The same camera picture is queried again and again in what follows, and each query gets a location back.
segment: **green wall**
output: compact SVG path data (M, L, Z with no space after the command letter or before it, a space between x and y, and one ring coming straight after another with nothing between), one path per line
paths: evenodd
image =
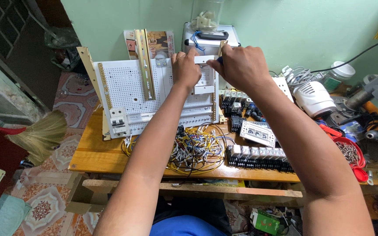
M123 30L173 30L181 49L192 0L61 0L94 61L128 60ZM260 46L269 69L312 70L347 61L378 30L378 0L226 0L220 24L234 25L242 46ZM378 73L378 47L351 64L350 81Z

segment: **cardboard box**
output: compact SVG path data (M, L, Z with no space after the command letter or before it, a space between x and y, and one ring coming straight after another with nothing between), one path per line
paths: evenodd
M73 172L66 187L71 189L67 200L66 212L85 214L87 212L101 212L108 203L107 194L94 193L83 187L87 178L78 172Z
M279 227L279 220L277 217L253 208L252 213L250 214L250 220L256 229L276 235L276 231Z

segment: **person's left hand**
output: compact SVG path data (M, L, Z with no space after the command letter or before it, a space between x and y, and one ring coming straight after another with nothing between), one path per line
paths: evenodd
M202 73L199 65L195 64L195 56L199 53L195 48L191 48L188 54L178 52L171 57L173 67L173 82L175 85L183 86L189 93L201 79Z

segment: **green box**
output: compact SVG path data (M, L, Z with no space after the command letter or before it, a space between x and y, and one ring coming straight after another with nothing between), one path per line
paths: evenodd
M262 210L252 209L250 220L252 221L253 226L256 229L262 230L272 235L276 235L276 231L279 227L279 220L277 217L270 215Z

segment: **broom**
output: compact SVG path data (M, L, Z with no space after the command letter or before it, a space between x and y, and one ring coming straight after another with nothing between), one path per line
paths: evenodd
M34 166L41 165L63 140L66 120L63 112L54 110L40 121L24 128L3 128L0 131L13 143L29 152L27 159Z

